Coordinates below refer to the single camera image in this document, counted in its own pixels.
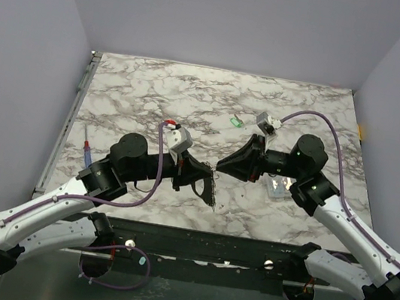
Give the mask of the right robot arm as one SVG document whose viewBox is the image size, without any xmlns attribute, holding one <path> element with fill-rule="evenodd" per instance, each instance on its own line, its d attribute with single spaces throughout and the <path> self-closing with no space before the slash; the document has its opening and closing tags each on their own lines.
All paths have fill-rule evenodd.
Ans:
<svg viewBox="0 0 400 300">
<path fill-rule="evenodd" d="M 252 135 L 240 150 L 221 159 L 217 170 L 246 182 L 263 174 L 292 178 L 289 191 L 297 206 L 332 232 L 359 263 L 341 262 L 308 244 L 302 255 L 288 261 L 291 278 L 324 280 L 355 300 L 400 300 L 400 253 L 360 220 L 322 173 L 328 155 L 321 139 L 301 136 L 289 153 L 269 150 L 265 143 L 264 136 Z"/>
</svg>

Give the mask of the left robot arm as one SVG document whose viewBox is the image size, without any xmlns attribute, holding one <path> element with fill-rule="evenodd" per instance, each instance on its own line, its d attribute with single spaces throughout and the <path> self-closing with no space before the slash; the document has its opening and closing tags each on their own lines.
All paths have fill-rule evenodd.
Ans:
<svg viewBox="0 0 400 300">
<path fill-rule="evenodd" d="M 0 275 L 25 259 L 69 247 L 102 251 L 114 243 L 107 217 L 99 212 L 69 222 L 67 218 L 99 205 L 116 207 L 127 193 L 128 182 L 169 178 L 174 190 L 194 188 L 202 181 L 199 198 L 214 204 L 214 174 L 207 164 L 183 151 L 177 158 L 169 153 L 148 154 L 143 135 L 130 133 L 111 146 L 110 153 L 93 162 L 78 176 L 54 191 L 30 202 L 0 212 Z"/>
</svg>

